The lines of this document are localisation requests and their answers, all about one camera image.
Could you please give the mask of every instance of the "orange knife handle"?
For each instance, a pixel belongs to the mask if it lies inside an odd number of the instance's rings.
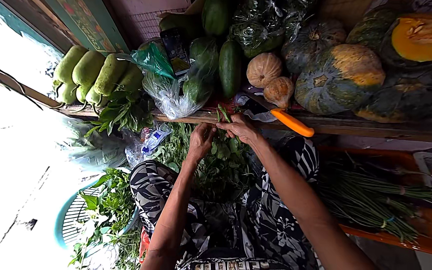
[[[274,108],[271,110],[271,113],[287,127],[303,135],[304,137],[312,137],[315,134],[315,130],[313,128],[307,127],[298,119],[287,114],[283,108]]]

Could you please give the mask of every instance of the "red plastic bag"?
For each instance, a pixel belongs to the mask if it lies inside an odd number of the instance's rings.
[[[149,236],[143,227],[141,230],[141,243],[139,244],[139,263],[143,263],[143,254],[148,251],[149,248]]]

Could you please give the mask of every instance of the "herb bunch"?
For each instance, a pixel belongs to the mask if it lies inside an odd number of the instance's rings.
[[[87,204],[85,211],[89,214],[89,220],[82,224],[81,241],[74,245],[73,259],[69,265],[75,264],[77,269],[87,268],[84,259],[90,249],[113,244],[118,248],[116,269],[139,269],[139,222],[126,233],[121,233],[130,223],[136,208],[129,186],[129,174],[108,168],[106,174],[91,188],[98,187],[100,192],[97,196],[79,192]]]
[[[106,130],[110,135],[115,125],[119,125],[117,130],[126,127],[133,132],[140,132],[145,126],[153,126],[151,109],[154,107],[154,101],[144,91],[117,90],[107,99],[110,102],[99,115],[99,119],[88,121],[95,126],[84,135],[85,137],[96,130],[98,132]]]
[[[167,124],[173,132],[158,146],[152,158],[178,173],[188,153],[191,132],[196,125]],[[225,132],[218,129],[210,152],[196,169],[191,196],[213,202],[237,200],[256,180],[249,167],[249,150],[247,144],[239,143],[236,138],[226,138]]]
[[[345,154],[327,156],[322,162],[317,192],[323,203],[343,224],[386,231],[401,242],[415,242],[421,233],[409,220],[418,218],[419,204],[432,204],[432,188],[392,183],[388,180],[400,176],[358,159]]]

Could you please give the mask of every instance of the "bunch of long beans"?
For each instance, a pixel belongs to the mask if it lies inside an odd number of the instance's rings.
[[[401,242],[414,242],[420,233],[406,219],[416,216],[415,208],[399,198],[432,202],[432,188],[400,186],[361,171],[335,162],[322,164],[317,190],[329,211],[344,222],[386,231]]]

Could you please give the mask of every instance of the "printed pattern pants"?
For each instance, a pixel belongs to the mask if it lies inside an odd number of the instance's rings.
[[[316,181],[319,156],[311,141],[287,137],[278,151],[306,181]],[[315,269],[311,245],[279,198],[266,170],[262,170],[262,178],[243,195],[242,203],[189,200],[180,266],[208,248],[222,247],[237,250],[239,257],[277,260],[291,269]],[[150,239],[177,176],[155,160],[138,164],[129,176]]]

